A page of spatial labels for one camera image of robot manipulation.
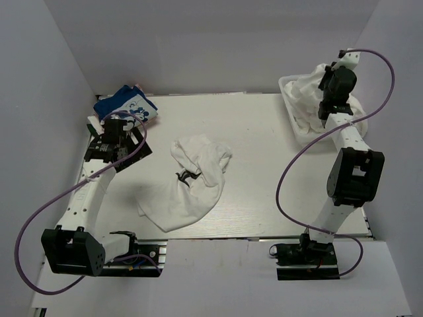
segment purple cable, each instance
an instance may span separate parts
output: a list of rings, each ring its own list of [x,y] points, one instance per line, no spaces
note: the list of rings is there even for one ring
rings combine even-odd
[[[370,113],[370,114],[368,114],[368,115],[366,115],[366,116],[364,116],[362,118],[358,118],[358,119],[355,119],[355,120],[352,120],[351,121],[352,123],[358,123],[358,122],[361,122],[363,120],[366,120],[366,119],[369,119],[369,118],[373,117],[374,115],[376,115],[379,111],[381,111],[386,106],[386,104],[388,103],[388,101],[389,101],[389,99],[390,99],[390,97],[392,95],[392,91],[394,89],[394,85],[395,85],[395,72],[394,72],[394,69],[393,69],[393,66],[392,66],[391,62],[385,56],[383,56],[382,54],[380,54],[380,53],[378,53],[376,51],[367,50],[367,49],[361,49],[361,48],[360,49],[354,49],[354,50],[345,51],[345,53],[353,53],[353,52],[365,52],[365,53],[371,53],[373,55],[376,55],[376,56],[380,57],[387,64],[387,66],[389,67],[389,70],[391,71],[391,88],[389,89],[389,92],[388,92],[388,95],[387,95],[386,99],[383,101],[382,105],[380,107],[378,107],[378,109],[376,109],[372,113]],[[349,273],[351,273],[352,271],[355,270],[355,268],[358,266],[358,264],[360,264],[360,262],[361,262],[361,260],[363,258],[364,249],[363,249],[362,243],[356,237],[350,236],[349,234],[335,234],[335,232],[331,232],[329,230],[325,230],[325,229],[313,227],[311,225],[307,225],[305,223],[302,223],[301,221],[298,221],[298,220],[292,218],[291,216],[289,216],[282,209],[282,207],[280,205],[280,202],[279,202],[279,194],[280,194],[280,188],[282,187],[282,182],[284,181],[284,179],[286,177],[286,174],[288,173],[289,169],[296,162],[296,160],[302,154],[304,154],[304,152],[306,150],[310,149],[310,147],[312,147],[314,144],[316,144],[317,142],[319,142],[321,139],[324,139],[328,135],[331,135],[335,131],[344,129],[345,127],[349,127],[349,126],[350,126],[350,123],[346,123],[346,124],[343,124],[343,125],[340,125],[340,126],[334,128],[334,129],[332,129],[332,130],[330,130],[328,132],[325,132],[321,136],[319,136],[316,139],[312,140],[312,142],[310,142],[308,145],[306,145],[302,150],[300,150],[300,152],[298,152],[298,154],[295,155],[294,158],[291,160],[291,162],[289,162],[289,164],[286,166],[286,168],[285,168],[284,172],[282,173],[282,176],[281,176],[281,178],[279,180],[278,187],[276,188],[276,205],[278,206],[278,209],[281,212],[281,214],[283,216],[285,216],[286,218],[288,218],[290,221],[292,221],[293,223],[296,223],[297,225],[300,225],[302,227],[308,228],[308,229],[312,229],[312,230],[316,230],[316,231],[323,232],[323,233],[326,233],[326,234],[334,235],[337,238],[350,238],[350,239],[352,239],[352,240],[354,240],[354,241],[356,241],[358,243],[358,246],[360,247],[360,255],[358,257],[357,262],[350,269],[346,270],[345,272],[342,272],[342,273],[340,273],[338,275],[331,275],[331,277],[341,277],[341,276],[347,275],[347,274],[349,274]]]
[[[145,256],[144,254],[132,254],[131,256],[124,256],[123,258],[113,259],[111,262],[112,263],[113,262],[121,262],[121,261],[126,261],[126,260],[129,260],[129,259],[133,259],[133,258],[145,258],[151,264],[153,264],[153,266],[156,268],[156,270],[159,272],[159,274],[161,274],[160,267],[153,261],[153,259],[151,259],[149,256]]]
[[[141,119],[139,119],[137,116],[130,114],[128,112],[123,112],[123,111],[116,111],[116,112],[111,112],[109,113],[106,117],[104,117],[104,120],[109,118],[110,116],[114,115],[114,114],[122,114],[125,116],[131,116],[134,117],[142,126],[144,129],[144,138],[143,141],[138,145],[138,147],[135,149],[134,152],[132,152],[131,154],[129,154],[128,156],[121,158],[120,160],[117,160],[116,162],[102,168],[101,170],[99,170],[98,172],[95,172],[94,174],[90,175],[89,178],[96,178],[98,175],[100,175],[101,173],[107,171],[108,169],[124,162],[125,160],[130,159],[131,157],[133,157],[139,150],[141,150],[141,148],[144,146],[145,144],[145,140],[147,139],[147,129],[145,128],[145,124],[142,122]],[[45,203],[43,206],[41,206],[40,208],[38,208],[29,218],[28,220],[25,221],[25,223],[23,224],[22,228],[19,231],[19,234],[16,238],[16,242],[15,242],[15,266],[16,266],[16,270],[18,271],[18,274],[20,276],[20,278],[25,282],[25,284],[27,284],[33,291],[36,291],[37,293],[43,294],[43,295],[57,295],[57,294],[61,294],[63,292],[66,292],[68,289],[74,287],[76,284],[78,284],[85,276],[81,276],[80,278],[78,278],[75,282],[73,282],[72,284],[68,285],[67,287],[64,287],[62,289],[59,289],[58,291],[45,291],[43,289],[38,288],[35,284],[33,284],[28,277],[25,275],[24,271],[22,270],[22,266],[20,264],[20,259],[19,259],[19,248],[20,248],[20,242],[22,240],[22,236],[24,235],[24,232],[26,230],[26,228],[28,228],[29,224],[31,223],[31,221],[34,220],[35,217],[37,217],[43,210],[45,210],[45,208],[49,207],[50,205],[52,205],[53,203],[55,203],[57,200],[63,198],[64,196],[66,196],[67,194],[73,192],[74,190],[77,190],[78,188],[81,188],[82,186],[84,186],[86,183],[88,183],[87,179],[81,180],[78,184],[72,186],[71,188],[69,188],[68,190],[65,190],[63,193],[57,195],[55,198],[53,198],[52,200],[48,201],[47,203]]]

